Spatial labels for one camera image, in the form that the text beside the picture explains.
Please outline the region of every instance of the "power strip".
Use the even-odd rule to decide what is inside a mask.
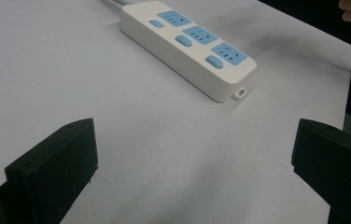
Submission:
[[[121,8],[120,30],[217,102],[246,95],[254,60],[164,3]]]

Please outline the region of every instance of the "blue switch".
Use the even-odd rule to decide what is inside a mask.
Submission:
[[[151,23],[152,25],[154,25],[157,28],[163,28],[164,25],[161,24],[161,22],[157,21],[157,20],[150,20],[149,23]]]
[[[208,56],[207,58],[205,58],[205,61],[210,63],[211,65],[213,65],[214,67],[216,67],[217,69],[220,69],[223,67],[223,62],[217,58],[216,56],[214,55],[210,55]]]
[[[184,35],[178,35],[175,38],[176,41],[178,41],[178,43],[182,44],[185,47],[190,47],[192,46],[192,41],[190,41],[186,36]]]

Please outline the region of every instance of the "white table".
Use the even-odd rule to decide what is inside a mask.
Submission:
[[[327,223],[291,152],[301,118],[342,127],[351,47],[255,0],[163,2],[256,60],[251,94],[212,101],[105,0],[0,0],[0,185],[24,152],[94,118],[100,168],[63,224]]]

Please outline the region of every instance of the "blue outlet panel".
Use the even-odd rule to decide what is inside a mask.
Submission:
[[[247,58],[244,53],[227,43],[222,43],[216,47],[213,47],[211,50],[232,65],[237,65]]]
[[[193,26],[183,32],[203,45],[209,44],[218,39],[218,37],[206,31],[201,26]]]
[[[169,22],[170,24],[174,25],[175,27],[183,26],[190,23],[190,20],[188,20],[186,17],[174,10],[159,13],[158,16],[164,19],[165,21]]]

